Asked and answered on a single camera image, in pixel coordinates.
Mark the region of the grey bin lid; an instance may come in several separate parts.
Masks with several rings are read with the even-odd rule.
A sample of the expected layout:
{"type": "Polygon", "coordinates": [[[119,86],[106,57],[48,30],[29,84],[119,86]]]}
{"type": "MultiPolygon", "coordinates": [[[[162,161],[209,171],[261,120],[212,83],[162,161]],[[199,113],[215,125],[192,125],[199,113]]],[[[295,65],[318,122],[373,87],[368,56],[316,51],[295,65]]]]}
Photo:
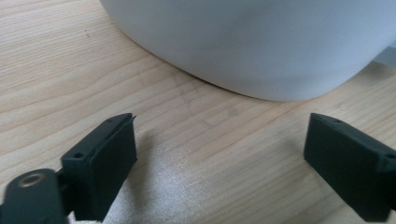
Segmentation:
{"type": "Polygon", "coordinates": [[[270,101],[332,91],[396,41],[396,0],[100,0],[136,44],[270,101]]]}

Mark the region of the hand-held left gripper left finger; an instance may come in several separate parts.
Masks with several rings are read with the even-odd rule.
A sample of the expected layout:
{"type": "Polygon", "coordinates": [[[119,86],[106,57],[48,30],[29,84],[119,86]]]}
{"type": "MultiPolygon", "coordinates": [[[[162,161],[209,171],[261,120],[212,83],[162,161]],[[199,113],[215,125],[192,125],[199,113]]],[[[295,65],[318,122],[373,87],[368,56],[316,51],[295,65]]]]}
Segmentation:
{"type": "Polygon", "coordinates": [[[61,162],[75,218],[104,220],[136,161],[131,113],[105,120],[67,151],[61,162]]]}

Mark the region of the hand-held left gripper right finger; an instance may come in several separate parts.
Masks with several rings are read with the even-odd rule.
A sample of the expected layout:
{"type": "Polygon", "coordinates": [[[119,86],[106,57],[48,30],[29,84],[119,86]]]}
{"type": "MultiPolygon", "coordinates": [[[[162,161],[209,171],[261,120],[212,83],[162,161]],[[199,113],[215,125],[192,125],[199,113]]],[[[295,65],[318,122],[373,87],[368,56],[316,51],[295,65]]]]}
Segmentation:
{"type": "Polygon", "coordinates": [[[363,220],[396,211],[396,150],[351,125],[310,115],[304,159],[363,220]]]}

